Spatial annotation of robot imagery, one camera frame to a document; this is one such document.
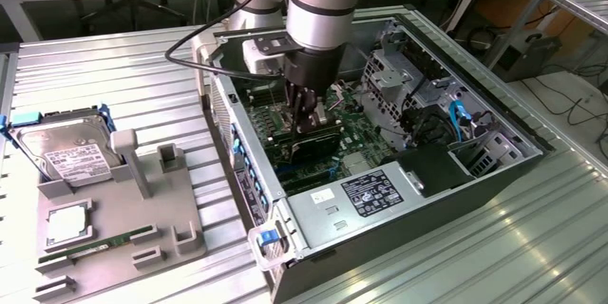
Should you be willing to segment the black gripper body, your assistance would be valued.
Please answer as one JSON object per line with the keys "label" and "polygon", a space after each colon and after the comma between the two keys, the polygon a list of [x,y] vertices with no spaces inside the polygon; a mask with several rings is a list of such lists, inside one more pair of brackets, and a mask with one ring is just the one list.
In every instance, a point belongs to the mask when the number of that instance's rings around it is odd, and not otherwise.
{"label": "black gripper body", "polygon": [[337,78],[343,52],[345,44],[341,44],[323,51],[303,48],[285,54],[285,93],[289,97],[295,97],[305,88],[315,96],[325,96]]}

